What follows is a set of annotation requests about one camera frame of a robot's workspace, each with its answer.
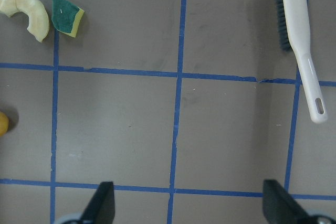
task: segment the yellow sponge layer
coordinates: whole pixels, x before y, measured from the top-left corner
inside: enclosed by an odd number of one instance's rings
[[[78,31],[79,22],[82,19],[83,14],[84,14],[84,10],[79,8],[78,13],[75,15],[75,20],[73,21],[71,32],[70,33],[65,33],[63,31],[60,31],[60,32],[75,38],[77,31]]]

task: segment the brush bristles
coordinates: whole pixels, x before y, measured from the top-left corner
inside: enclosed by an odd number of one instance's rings
[[[288,39],[285,9],[283,0],[275,0],[277,4],[278,32],[280,36],[280,47],[284,51],[290,51],[291,46]]]

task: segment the pale yellow curved object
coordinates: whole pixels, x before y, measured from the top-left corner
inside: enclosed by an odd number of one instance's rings
[[[49,32],[49,17],[42,2],[40,0],[0,0],[0,13],[11,17],[18,12],[28,15],[27,30],[37,41],[42,42]]]

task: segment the gray surface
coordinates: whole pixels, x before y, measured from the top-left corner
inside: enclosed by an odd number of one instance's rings
[[[50,188],[0,185],[1,223],[49,223]]]
[[[50,15],[51,0],[41,1]],[[86,12],[76,39],[59,34],[61,65],[177,71],[181,0],[70,1]],[[336,80],[334,2],[309,0],[313,59],[327,81]],[[187,0],[183,71],[294,79],[275,13],[274,0]],[[24,14],[0,15],[0,26],[0,63],[53,64],[53,29],[40,44]],[[14,122],[0,138],[0,183],[50,181],[52,76],[0,68],[0,111]],[[175,188],[259,193],[264,178],[283,184],[294,88],[183,79]],[[113,180],[116,223],[167,223],[175,91],[176,78],[60,71],[56,182]],[[336,89],[322,92],[329,121],[315,125],[300,90],[291,193],[336,195]],[[0,223],[49,223],[44,185],[0,185]],[[164,192],[125,191],[149,187]],[[92,194],[56,184],[56,217],[81,211]],[[334,200],[300,203],[336,212]],[[176,194],[173,210],[173,224],[265,223],[255,197]]]
[[[329,119],[321,125],[309,120],[303,89],[300,91],[290,192],[336,195],[336,89],[322,88]]]
[[[176,187],[260,191],[265,178],[284,181],[293,92],[283,84],[184,80]]]
[[[168,187],[175,85],[175,78],[61,72],[57,180]]]
[[[51,19],[51,0],[40,0],[44,4]],[[11,18],[0,14],[1,54],[0,62],[29,63],[52,65],[54,55],[54,27],[50,23],[50,31],[43,43],[27,31],[28,16],[17,13]]]
[[[73,212],[81,212],[94,192],[90,189],[57,188],[56,218]],[[116,191],[116,217],[113,224],[165,223],[168,199],[169,194]]]
[[[309,0],[312,58],[320,80],[336,81],[336,0]]]
[[[279,47],[275,0],[188,0],[184,72],[295,78]]]
[[[12,121],[0,140],[0,178],[50,180],[52,75],[0,69],[0,111]]]
[[[76,39],[60,35],[60,63],[176,71],[181,0],[70,0],[85,10]]]
[[[174,204],[174,224],[267,223],[260,198],[177,194]]]

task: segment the yellow fruit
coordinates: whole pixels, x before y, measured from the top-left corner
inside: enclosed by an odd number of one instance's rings
[[[0,136],[4,135],[8,130],[9,119],[0,111]]]

